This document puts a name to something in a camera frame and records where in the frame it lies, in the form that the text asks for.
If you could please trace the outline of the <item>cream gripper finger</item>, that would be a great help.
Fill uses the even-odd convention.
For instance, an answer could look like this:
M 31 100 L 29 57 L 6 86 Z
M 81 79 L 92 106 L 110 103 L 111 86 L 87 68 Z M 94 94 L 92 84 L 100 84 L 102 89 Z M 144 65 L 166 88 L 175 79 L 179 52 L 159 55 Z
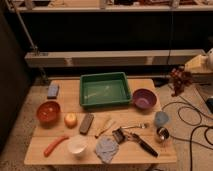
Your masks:
M 192 73 L 213 73 L 213 57 L 197 55 L 185 64 L 185 69 Z

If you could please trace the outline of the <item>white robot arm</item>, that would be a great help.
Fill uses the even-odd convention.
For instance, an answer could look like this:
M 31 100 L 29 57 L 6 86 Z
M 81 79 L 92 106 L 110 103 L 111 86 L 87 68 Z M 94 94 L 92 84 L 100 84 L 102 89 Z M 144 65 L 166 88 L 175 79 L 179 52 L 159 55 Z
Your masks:
M 192 73 L 213 73 L 213 48 L 204 55 L 197 55 L 185 64 L 185 70 Z

